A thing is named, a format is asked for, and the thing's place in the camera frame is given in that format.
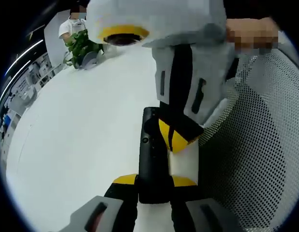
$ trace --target yellow ring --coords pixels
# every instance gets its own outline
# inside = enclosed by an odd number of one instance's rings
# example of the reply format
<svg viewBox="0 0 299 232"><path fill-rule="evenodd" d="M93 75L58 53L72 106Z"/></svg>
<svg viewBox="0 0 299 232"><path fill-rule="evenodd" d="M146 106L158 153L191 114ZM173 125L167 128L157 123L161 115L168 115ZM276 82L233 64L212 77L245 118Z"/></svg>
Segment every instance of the yellow ring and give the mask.
<svg viewBox="0 0 299 232"><path fill-rule="evenodd" d="M116 34L134 34L144 39L149 35L149 32L142 27L137 27L134 25L118 25L109 28L103 28L102 32L98 35L98 39L103 41L104 38Z"/></svg>

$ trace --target hand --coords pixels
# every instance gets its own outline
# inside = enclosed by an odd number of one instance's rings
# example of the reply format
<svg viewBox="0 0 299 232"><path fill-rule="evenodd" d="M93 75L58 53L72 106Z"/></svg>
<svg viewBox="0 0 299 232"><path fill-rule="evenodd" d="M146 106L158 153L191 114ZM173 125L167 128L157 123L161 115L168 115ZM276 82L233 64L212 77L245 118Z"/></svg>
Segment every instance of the hand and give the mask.
<svg viewBox="0 0 299 232"><path fill-rule="evenodd" d="M227 41L236 50L274 48L278 42L278 27L271 18L227 19Z"/></svg>

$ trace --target potted plant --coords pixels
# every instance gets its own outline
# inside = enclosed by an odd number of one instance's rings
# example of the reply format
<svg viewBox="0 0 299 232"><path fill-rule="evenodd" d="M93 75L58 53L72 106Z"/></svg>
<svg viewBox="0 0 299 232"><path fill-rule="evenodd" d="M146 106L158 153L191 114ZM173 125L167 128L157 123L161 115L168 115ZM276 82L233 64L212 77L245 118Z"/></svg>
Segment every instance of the potted plant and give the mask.
<svg viewBox="0 0 299 232"><path fill-rule="evenodd" d="M84 68L93 57L97 59L100 50L104 51L102 44L94 43L88 38L87 30L72 34L65 45L73 56L69 60L64 59L63 62L69 66L73 65L76 69Z"/></svg>

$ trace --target white table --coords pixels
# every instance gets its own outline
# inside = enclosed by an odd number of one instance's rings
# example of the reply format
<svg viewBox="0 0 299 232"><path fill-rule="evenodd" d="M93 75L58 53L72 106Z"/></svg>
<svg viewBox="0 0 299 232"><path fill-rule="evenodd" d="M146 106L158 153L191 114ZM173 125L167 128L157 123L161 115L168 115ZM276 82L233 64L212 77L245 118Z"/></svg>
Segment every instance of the white table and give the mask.
<svg viewBox="0 0 299 232"><path fill-rule="evenodd" d="M7 158L12 195L36 231L58 231L118 176L138 172L143 108L158 106L151 50L59 72L23 114ZM197 143L171 157L197 181ZM174 231L169 204L138 206L135 231Z"/></svg>

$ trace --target white shirt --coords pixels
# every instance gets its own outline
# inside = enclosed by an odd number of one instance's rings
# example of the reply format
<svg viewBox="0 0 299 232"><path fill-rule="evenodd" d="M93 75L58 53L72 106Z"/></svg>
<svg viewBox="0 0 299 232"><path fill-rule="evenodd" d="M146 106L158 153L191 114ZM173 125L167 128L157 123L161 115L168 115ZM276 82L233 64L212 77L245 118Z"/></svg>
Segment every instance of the white shirt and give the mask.
<svg viewBox="0 0 299 232"><path fill-rule="evenodd" d="M64 33L77 33L81 30L85 30L85 20L84 19L67 19L64 21L61 26L59 27L59 38L62 39L62 35Z"/></svg>

